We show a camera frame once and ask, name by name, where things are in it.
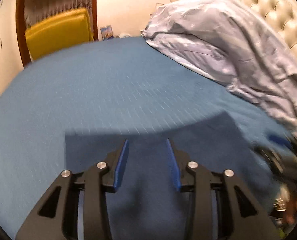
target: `yellow cushion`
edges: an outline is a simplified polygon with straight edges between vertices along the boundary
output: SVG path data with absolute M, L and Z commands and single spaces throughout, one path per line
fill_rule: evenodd
M 32 58 L 38 59 L 57 50 L 92 40 L 90 17 L 86 8 L 51 16 L 25 31 Z

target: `wrinkled fabric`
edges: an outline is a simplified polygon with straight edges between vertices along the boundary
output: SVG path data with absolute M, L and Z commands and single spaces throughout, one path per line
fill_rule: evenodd
M 239 0 L 179 0 L 142 31 L 147 44 L 297 131 L 297 60 Z

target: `metal screw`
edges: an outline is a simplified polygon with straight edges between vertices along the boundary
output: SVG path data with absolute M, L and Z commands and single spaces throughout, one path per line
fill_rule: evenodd
M 104 169 L 106 167 L 106 163 L 105 162 L 99 162 L 98 164 L 96 164 L 96 167 L 98 167 L 99 169 Z
M 232 170 L 225 170 L 224 174 L 228 177 L 233 177 L 234 175 L 234 171 Z
M 198 167 L 198 163 L 197 162 L 189 162 L 188 163 L 188 166 L 192 169 L 195 169 Z
M 61 175 L 62 175 L 63 178 L 66 178 L 69 175 L 71 175 L 71 172 L 69 170 L 64 170 L 64 171 L 62 171 Z

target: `wall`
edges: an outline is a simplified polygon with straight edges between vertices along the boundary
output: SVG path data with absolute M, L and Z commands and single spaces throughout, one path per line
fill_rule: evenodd
M 0 95 L 23 70 L 16 36 L 15 7 L 16 0 L 0 1 Z
M 100 27 L 112 25 L 114 35 L 130 33 L 139 36 L 147 25 L 156 3 L 169 3 L 169 0 L 97 0 L 98 36 Z

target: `human hand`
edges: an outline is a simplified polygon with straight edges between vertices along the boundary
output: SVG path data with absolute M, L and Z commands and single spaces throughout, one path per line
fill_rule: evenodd
M 286 221 L 288 224 L 294 224 L 296 213 L 297 213 L 297 195 L 294 193 L 291 193 L 290 200 L 286 204 L 284 221 Z

